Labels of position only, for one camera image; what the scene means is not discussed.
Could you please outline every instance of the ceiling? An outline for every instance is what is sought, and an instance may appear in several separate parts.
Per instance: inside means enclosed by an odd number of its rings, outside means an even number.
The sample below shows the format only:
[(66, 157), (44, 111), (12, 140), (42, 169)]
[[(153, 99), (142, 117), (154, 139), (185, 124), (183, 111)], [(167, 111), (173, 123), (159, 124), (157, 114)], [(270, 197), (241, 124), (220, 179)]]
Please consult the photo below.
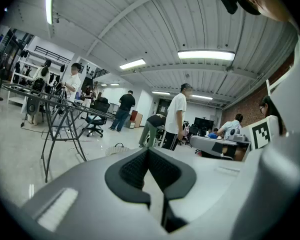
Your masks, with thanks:
[[(131, 84), (178, 93), (183, 83), (224, 108), (264, 82), (293, 51), (297, 33), (288, 23), (227, 13), (220, 0), (15, 0), (4, 24), (47, 39)], [(234, 61), (179, 59), (178, 51), (235, 52)], [(131, 70), (119, 66), (144, 59)], [(199, 99), (196, 102), (208, 104)]]

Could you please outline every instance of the glossy floor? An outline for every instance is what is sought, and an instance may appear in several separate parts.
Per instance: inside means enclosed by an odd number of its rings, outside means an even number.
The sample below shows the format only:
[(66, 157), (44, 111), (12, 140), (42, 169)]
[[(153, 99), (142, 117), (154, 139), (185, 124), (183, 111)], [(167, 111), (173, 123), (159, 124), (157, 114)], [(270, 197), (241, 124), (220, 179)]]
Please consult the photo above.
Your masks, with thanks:
[[(33, 185), (34, 193), (45, 186), (45, 175), (41, 160), (44, 139), (48, 129), (46, 119), (37, 126), (25, 121), (23, 128), (20, 127), (24, 115), (21, 115), (21, 106), (10, 102), (7, 104), (7, 93), (1, 92), (0, 101), (0, 195), (21, 207), (30, 198), (30, 186)], [(98, 133), (87, 137), (83, 134), (80, 138), (83, 151), (88, 160), (98, 159), (105, 156), (106, 149), (117, 143), (123, 143), (125, 147), (135, 149), (139, 146), (138, 141), (143, 128), (122, 128), (119, 133), (111, 131), (109, 120), (102, 127), (104, 130), (101, 138)], [(76, 128), (80, 131), (86, 125), (85, 120), (78, 119)], [(48, 141), (45, 149), (45, 157), (48, 157), (52, 141)], [(195, 156), (195, 149), (188, 145), (177, 145), (177, 152)], [(83, 163), (77, 154), (73, 142), (56, 142), (48, 174), (48, 182), (53, 181), (72, 167)], [(163, 194), (154, 178), (148, 171), (145, 176), (143, 191), (151, 196), (150, 212), (160, 221), (163, 207)]]

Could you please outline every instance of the rectangular light fixture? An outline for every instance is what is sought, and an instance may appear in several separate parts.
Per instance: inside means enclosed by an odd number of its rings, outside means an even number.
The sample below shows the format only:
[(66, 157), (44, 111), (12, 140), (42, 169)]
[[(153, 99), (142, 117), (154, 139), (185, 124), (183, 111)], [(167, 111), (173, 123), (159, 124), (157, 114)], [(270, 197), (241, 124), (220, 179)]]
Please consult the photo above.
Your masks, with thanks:
[(164, 92), (164, 91), (155, 91), (155, 90), (152, 90), (151, 92), (153, 94), (170, 95), (170, 92)]
[(51, 25), (53, 22), (52, 19), (52, 1), (53, 0), (45, 0), (45, 14), (46, 21)]
[(128, 64), (124, 64), (124, 65), (120, 66), (120, 68), (122, 70), (125, 70), (125, 69), (128, 69), (128, 68), (132, 68), (132, 67), (143, 65), (143, 64), (146, 64), (146, 62), (143, 59), (139, 59), (139, 60), (130, 62)]
[(180, 59), (219, 59), (226, 61), (233, 61), (235, 53), (232, 51), (219, 50), (185, 50), (178, 51)]
[(192, 95), (192, 97), (195, 97), (195, 98), (201, 98), (201, 99), (207, 99), (207, 100), (212, 100), (211, 97), (200, 96), (200, 95)]

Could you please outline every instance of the person in blue shirt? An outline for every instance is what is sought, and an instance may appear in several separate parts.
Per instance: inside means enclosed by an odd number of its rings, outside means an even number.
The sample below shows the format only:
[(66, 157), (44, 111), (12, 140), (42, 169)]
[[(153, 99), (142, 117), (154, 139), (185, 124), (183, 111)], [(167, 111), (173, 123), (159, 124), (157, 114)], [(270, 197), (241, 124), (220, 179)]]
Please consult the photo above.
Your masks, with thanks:
[(213, 132), (211, 132), (211, 133), (208, 134), (208, 137), (211, 138), (211, 139), (218, 138), (217, 132), (218, 132), (218, 128), (214, 128)]

